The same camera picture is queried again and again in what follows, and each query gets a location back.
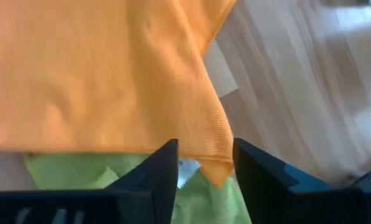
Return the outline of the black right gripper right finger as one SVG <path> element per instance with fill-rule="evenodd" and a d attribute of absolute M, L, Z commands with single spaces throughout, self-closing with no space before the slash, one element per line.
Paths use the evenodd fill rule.
<path fill-rule="evenodd" d="M 241 138 L 233 160 L 252 224 L 371 224 L 371 172 L 335 187 Z"/>

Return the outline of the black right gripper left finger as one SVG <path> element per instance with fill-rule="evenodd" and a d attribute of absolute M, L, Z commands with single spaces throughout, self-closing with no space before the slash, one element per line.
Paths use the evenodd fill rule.
<path fill-rule="evenodd" d="M 103 189 L 0 192 L 0 224 L 170 224 L 177 181 L 171 139 Z"/>

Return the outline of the lime green microfiber towel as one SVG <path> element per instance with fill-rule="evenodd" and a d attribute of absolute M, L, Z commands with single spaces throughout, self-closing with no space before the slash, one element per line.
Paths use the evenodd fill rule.
<path fill-rule="evenodd" d="M 138 154 L 45 154 L 25 157 L 40 189 L 101 189 L 146 159 Z M 199 162 L 179 161 L 171 224 L 252 224 L 233 177 L 221 188 L 200 172 Z"/>

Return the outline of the orange microfiber towel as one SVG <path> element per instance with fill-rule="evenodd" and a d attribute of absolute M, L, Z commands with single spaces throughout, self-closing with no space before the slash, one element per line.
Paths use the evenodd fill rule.
<path fill-rule="evenodd" d="M 237 0 L 0 0 L 0 150 L 150 154 L 221 186 L 233 136 L 203 62 Z"/>

